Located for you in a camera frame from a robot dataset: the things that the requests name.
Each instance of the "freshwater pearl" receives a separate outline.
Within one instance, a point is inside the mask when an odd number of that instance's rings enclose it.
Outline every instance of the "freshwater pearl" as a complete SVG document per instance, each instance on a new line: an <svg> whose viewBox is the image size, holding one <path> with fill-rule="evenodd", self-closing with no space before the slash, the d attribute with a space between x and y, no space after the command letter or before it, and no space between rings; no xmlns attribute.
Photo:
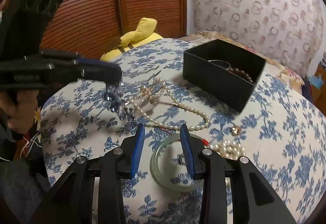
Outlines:
<svg viewBox="0 0 326 224"><path fill-rule="evenodd" d="M154 85L155 84L161 84L161 88L155 92L156 94L153 94L154 91ZM178 101L178 99L172 95L172 91L166 86L166 82L165 79L161 79L161 78L155 78L153 80L153 84L150 85L149 87L146 87L144 85L140 86L140 92L137 92L135 95L130 96L129 97L129 103L133 104L133 107L135 110L138 110L149 122L152 122L154 125L159 126L161 128L165 128L165 129L169 129L169 130L180 130L180 126L170 126L168 124L163 124L163 123L159 123L158 121L154 120L153 118L151 118L150 116L147 115L147 113L145 113L144 110L142 110L140 108L140 106L138 106L134 101L136 99L141 99L141 102L145 102L145 99L147 97L147 99L150 100L150 102L152 104L157 104L159 98L164 94L164 91L167 92L167 94L171 97L171 100L179 107L185 109L186 111L190 111L193 112L201 117L204 118L205 123L203 125L196 125L196 126L188 126L188 129L190 131L198 131L198 130L203 130L206 127L208 127L209 125L209 116L204 112L201 111L199 109L190 107L190 106L186 106L182 103L180 103Z"/></svg>
<svg viewBox="0 0 326 224"><path fill-rule="evenodd" d="M225 140L224 142L219 142L216 145L210 146L213 151L224 158L237 160L240 156L246 156L246 153L243 151L244 147L240 144L236 144L234 141L230 142L229 140Z"/></svg>

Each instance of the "table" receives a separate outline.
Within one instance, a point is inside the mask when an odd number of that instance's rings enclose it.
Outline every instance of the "table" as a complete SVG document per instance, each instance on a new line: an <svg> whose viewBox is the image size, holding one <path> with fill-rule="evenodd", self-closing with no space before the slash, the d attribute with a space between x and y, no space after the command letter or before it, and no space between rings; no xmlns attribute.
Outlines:
<svg viewBox="0 0 326 224"><path fill-rule="evenodd" d="M324 115L305 98L265 70L244 110L234 113L225 104L182 78L183 51L194 46L181 40L160 39L123 53L116 62L124 70L123 91L135 94L140 81L158 70L181 102L204 110L211 119L207 129L194 133L215 144L235 140L246 148L257 166L294 218L303 222L326 190ZM159 65L158 70L151 70ZM42 144L50 183L53 185L76 157L103 156L133 135L144 117L120 121L106 110L105 85L95 81L69 84L52 96L42 109ZM173 106L162 96L156 106L147 105L159 122L196 125L200 118ZM232 125L241 135L233 138ZM159 186L152 178L149 162L153 151L174 131L146 127L146 140L139 171L133 180L123 180L123 200L128 223L197 223L201 189L176 192ZM166 148L160 170L175 184L191 183L186 168L176 164L180 143ZM231 193L228 190L228 223L232 222ZM97 220L94 203L93 221Z"/></svg>

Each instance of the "metal screw head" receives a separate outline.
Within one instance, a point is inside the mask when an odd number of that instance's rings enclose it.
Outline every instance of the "metal screw head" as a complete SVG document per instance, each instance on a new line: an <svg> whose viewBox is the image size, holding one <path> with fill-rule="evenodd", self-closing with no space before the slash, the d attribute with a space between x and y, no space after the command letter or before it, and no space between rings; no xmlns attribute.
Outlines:
<svg viewBox="0 0 326 224"><path fill-rule="evenodd" d="M211 155L212 154L211 149L203 149L202 152L203 152L204 155Z"/></svg>
<svg viewBox="0 0 326 224"><path fill-rule="evenodd" d="M113 153L116 154L116 155L119 155L119 154L123 153L123 149L121 149L121 148L115 148L113 150Z"/></svg>
<svg viewBox="0 0 326 224"><path fill-rule="evenodd" d="M79 156L76 159L77 163L84 163L86 161L86 157L85 156Z"/></svg>
<svg viewBox="0 0 326 224"><path fill-rule="evenodd" d="M240 157L240 162L242 162L242 163L248 163L249 162L249 159L247 157L245 157L245 156L242 156L242 157Z"/></svg>

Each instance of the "small yellow flower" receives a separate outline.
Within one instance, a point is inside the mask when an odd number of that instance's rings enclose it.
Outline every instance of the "small yellow flower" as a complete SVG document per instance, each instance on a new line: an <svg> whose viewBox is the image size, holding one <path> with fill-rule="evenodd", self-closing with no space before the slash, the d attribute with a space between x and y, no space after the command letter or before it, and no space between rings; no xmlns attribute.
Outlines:
<svg viewBox="0 0 326 224"><path fill-rule="evenodd" d="M34 116L34 124L36 124L37 122L41 121L41 107L38 107L35 110L35 116Z"/></svg>

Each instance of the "cardboard box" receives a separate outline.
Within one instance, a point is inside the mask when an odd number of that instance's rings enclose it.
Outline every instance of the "cardboard box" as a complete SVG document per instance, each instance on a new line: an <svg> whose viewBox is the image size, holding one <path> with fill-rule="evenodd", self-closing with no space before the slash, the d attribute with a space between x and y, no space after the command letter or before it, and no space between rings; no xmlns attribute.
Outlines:
<svg viewBox="0 0 326 224"><path fill-rule="evenodd" d="M244 70L253 84L208 60L219 59ZM213 40L184 51L183 77L241 112L265 66L265 59L222 40Z"/></svg>

